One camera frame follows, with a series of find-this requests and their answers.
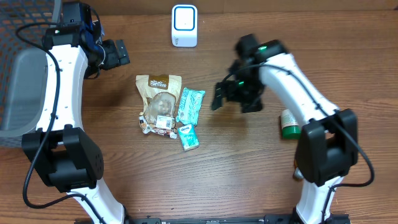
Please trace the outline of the teal wet wipes pack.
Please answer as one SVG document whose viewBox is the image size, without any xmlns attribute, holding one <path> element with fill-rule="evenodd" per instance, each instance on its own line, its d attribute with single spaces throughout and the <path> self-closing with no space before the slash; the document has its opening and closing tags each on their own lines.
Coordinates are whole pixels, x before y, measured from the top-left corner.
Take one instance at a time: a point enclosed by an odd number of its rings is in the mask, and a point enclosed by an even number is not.
<svg viewBox="0 0 398 224">
<path fill-rule="evenodd" d="M 177 111 L 176 122 L 196 126 L 204 96 L 204 90 L 184 88 Z"/>
</svg>

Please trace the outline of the teal Kleenex tissue pack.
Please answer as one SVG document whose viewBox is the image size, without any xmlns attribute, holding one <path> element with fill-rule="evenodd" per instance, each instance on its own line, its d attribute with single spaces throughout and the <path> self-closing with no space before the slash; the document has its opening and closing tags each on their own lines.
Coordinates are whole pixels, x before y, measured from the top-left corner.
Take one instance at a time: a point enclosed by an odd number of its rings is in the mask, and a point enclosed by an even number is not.
<svg viewBox="0 0 398 224">
<path fill-rule="evenodd" d="M 178 128 L 178 135 L 184 151 L 196 149 L 200 146 L 194 125 L 188 124 Z"/>
</svg>

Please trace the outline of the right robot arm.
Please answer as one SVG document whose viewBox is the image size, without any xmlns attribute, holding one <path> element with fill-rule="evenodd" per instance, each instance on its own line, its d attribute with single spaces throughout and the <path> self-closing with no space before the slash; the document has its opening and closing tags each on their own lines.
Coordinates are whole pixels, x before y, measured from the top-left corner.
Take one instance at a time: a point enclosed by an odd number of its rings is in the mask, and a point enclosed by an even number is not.
<svg viewBox="0 0 398 224">
<path fill-rule="evenodd" d="M 350 223 L 347 214 L 330 211 L 336 185 L 358 161 L 358 120 L 325 98 L 279 40 L 260 44 L 254 34 L 241 37 L 228 75 L 215 85 L 212 110 L 238 102 L 242 113 L 263 109 L 261 95 L 270 88 L 301 129 L 295 166 L 303 177 L 299 202 L 290 214 L 267 214 L 264 223 Z"/>
</svg>

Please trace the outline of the yellow tea bottle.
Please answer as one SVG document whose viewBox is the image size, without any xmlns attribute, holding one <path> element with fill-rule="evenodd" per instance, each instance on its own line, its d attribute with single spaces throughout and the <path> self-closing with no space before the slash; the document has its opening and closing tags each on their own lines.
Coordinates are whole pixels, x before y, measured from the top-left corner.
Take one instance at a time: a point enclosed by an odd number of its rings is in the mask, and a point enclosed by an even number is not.
<svg viewBox="0 0 398 224">
<path fill-rule="evenodd" d="M 295 171 L 293 174 L 294 179 L 303 180 L 304 179 L 303 174 L 301 173 L 296 160 L 294 160 L 294 166 L 295 166 Z"/>
</svg>

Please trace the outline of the green lidded white jar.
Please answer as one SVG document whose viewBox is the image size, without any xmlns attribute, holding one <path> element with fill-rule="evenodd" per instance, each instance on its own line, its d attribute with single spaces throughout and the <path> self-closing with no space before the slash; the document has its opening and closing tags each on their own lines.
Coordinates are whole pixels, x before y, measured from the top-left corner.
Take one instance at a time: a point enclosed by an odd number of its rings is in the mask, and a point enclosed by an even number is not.
<svg viewBox="0 0 398 224">
<path fill-rule="evenodd" d="M 280 126 L 283 139 L 297 140 L 301 135 L 301 127 L 290 110 L 286 109 L 281 112 Z"/>
</svg>

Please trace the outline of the brown snack bag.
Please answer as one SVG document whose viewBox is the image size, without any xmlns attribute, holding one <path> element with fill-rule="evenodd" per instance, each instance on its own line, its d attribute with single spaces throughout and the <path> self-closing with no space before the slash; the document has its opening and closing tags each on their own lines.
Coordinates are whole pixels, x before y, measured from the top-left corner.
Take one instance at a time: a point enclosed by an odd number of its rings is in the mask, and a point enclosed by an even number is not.
<svg viewBox="0 0 398 224">
<path fill-rule="evenodd" d="M 136 87 L 144 105 L 139 114 L 142 132 L 175 139 L 175 106 L 180 98 L 182 78 L 177 75 L 138 75 Z"/>
</svg>

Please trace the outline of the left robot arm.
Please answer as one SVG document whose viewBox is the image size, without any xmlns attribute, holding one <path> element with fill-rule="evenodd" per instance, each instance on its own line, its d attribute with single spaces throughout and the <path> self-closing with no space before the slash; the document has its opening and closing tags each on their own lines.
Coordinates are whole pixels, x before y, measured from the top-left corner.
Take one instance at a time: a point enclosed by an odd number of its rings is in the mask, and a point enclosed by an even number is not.
<svg viewBox="0 0 398 224">
<path fill-rule="evenodd" d="M 84 132 L 83 81 L 129 63 L 121 40 L 103 40 L 97 12 L 80 1 L 62 4 L 62 17 L 49 22 L 39 45 L 47 59 L 44 105 L 36 129 L 22 137 L 30 173 L 75 199 L 91 223 L 129 223 L 124 205 L 104 181 L 99 146 Z"/>
</svg>

